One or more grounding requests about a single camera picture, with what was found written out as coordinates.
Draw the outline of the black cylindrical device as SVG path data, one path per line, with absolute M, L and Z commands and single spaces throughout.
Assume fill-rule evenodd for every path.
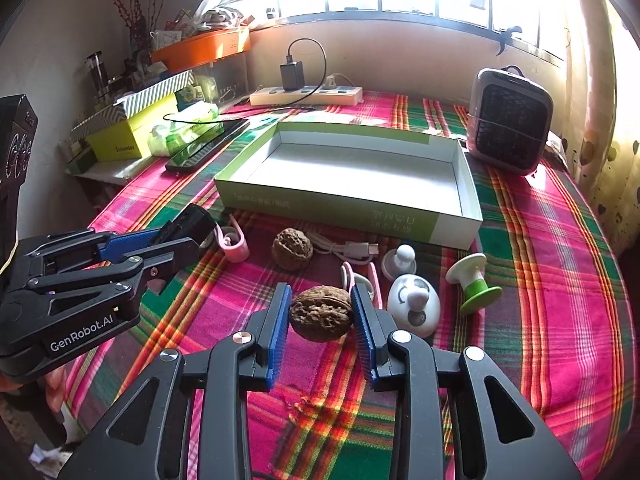
M 174 220 L 166 222 L 154 236 L 151 244 L 189 237 L 198 247 L 207 249 L 213 243 L 216 222 L 209 212 L 197 204 L 186 205 Z

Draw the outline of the pink clip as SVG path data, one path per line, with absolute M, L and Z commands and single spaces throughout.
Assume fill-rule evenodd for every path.
M 250 256 L 245 235 L 232 214 L 224 226 L 220 223 L 216 224 L 215 240 L 226 258 L 232 263 L 244 262 Z
M 342 287 L 346 292 L 351 292 L 356 285 L 363 285 L 367 289 L 372 304 L 378 310 L 383 310 L 384 304 L 376 266 L 373 262 L 369 262 L 364 270 L 366 270 L 365 274 L 356 272 L 348 261 L 344 261 L 341 265 Z

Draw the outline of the green white spool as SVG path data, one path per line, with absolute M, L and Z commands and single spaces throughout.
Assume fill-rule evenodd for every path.
M 464 293 L 464 301 L 459 308 L 461 316 L 468 316 L 483 310 L 502 296 L 502 288 L 489 286 L 485 278 L 487 258 L 482 252 L 467 255 L 454 263 L 445 275 L 448 284 L 459 285 Z

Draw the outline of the small white knob piece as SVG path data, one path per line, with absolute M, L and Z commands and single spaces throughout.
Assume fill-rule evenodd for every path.
M 386 252 L 382 259 L 382 273 L 389 281 L 395 281 L 398 276 L 416 273 L 416 252 L 408 244 Z

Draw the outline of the yellow box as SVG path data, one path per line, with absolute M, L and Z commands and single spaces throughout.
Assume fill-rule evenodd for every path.
M 173 93 L 131 118 L 91 133 L 86 140 L 98 162 L 139 159 L 150 156 L 149 135 L 163 116 L 178 110 Z

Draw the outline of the black smartphone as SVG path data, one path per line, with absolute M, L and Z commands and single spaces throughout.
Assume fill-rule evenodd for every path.
M 210 125 L 202 136 L 168 159 L 165 170 L 172 174 L 194 174 L 242 134 L 249 124 L 248 119 L 235 119 Z

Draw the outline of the striped white box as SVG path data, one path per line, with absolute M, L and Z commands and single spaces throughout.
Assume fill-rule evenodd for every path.
M 78 142 L 89 134 L 133 118 L 134 115 L 143 112 L 156 102 L 175 94 L 194 82 L 195 76 L 192 70 L 186 70 L 152 84 L 151 87 L 128 94 L 128 96 L 122 96 L 110 106 L 96 112 L 70 130 L 70 140 Z

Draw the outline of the plaid pink green cloth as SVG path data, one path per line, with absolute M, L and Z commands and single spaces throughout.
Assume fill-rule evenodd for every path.
M 446 282 L 454 249 L 420 245 L 418 271 L 436 288 L 442 317 L 434 345 L 483 348 L 555 432 L 586 479 L 607 472 L 624 446 L 638 448 L 634 315 L 615 256 L 567 172 L 551 162 L 522 178 L 471 162 L 484 221 L 477 249 L 501 298 L 470 316 Z M 160 295 L 142 300 L 137 326 L 73 362 L 67 414 L 89 430 L 163 348 L 201 351 L 243 327 L 274 286 L 294 292 L 337 284 L 340 263 L 312 258 L 297 273 L 271 257 L 278 217 L 238 212 L 250 258 L 206 252 Z M 280 479 L 384 479 L 392 456 L 392 394 L 364 380 L 353 336 L 314 344 L 288 336 L 276 388 L 250 397 L 250 460 Z

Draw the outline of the green tissue pack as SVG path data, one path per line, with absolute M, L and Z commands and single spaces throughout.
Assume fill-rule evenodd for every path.
M 158 122 L 148 135 L 148 148 L 152 156 L 170 157 L 177 154 L 200 136 L 221 132 L 222 125 L 216 122 L 218 106 L 204 101 L 196 102 L 169 118 Z

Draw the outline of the orange tray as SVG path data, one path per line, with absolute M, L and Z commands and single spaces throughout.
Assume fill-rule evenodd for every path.
M 181 73 L 221 58 L 250 50 L 250 29 L 242 26 L 234 29 L 203 32 L 151 53 L 153 63 L 163 63 L 173 73 Z

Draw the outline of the white power strip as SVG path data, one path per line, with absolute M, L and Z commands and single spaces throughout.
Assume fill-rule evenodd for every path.
M 355 106 L 362 101 L 363 90 L 361 87 L 345 86 L 320 89 L 315 89 L 314 86 L 305 86 L 295 91 L 285 91 L 282 87 L 267 87 L 256 90 L 250 95 L 250 104 L 253 106 L 283 106 L 291 103 Z

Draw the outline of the black charger adapter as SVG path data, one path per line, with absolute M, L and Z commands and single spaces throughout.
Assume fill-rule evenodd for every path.
M 285 62 L 280 65 L 282 88 L 292 92 L 305 87 L 304 66 L 300 61 Z

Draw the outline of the green white cardboard box tray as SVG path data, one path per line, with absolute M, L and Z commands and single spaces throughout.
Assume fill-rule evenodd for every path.
M 282 120 L 215 177 L 228 208 L 469 249 L 483 223 L 456 139 L 408 130 Z

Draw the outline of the grey black space heater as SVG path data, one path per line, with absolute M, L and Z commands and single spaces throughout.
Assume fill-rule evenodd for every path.
M 548 139 L 553 101 L 515 65 L 483 68 L 472 84 L 466 146 L 488 164 L 527 176 Z

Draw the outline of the heart pattern curtain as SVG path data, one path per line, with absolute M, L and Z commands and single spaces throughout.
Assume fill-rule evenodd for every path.
M 611 3 L 586 25 L 586 109 L 567 131 L 567 157 L 619 255 L 639 239 L 639 47 Z

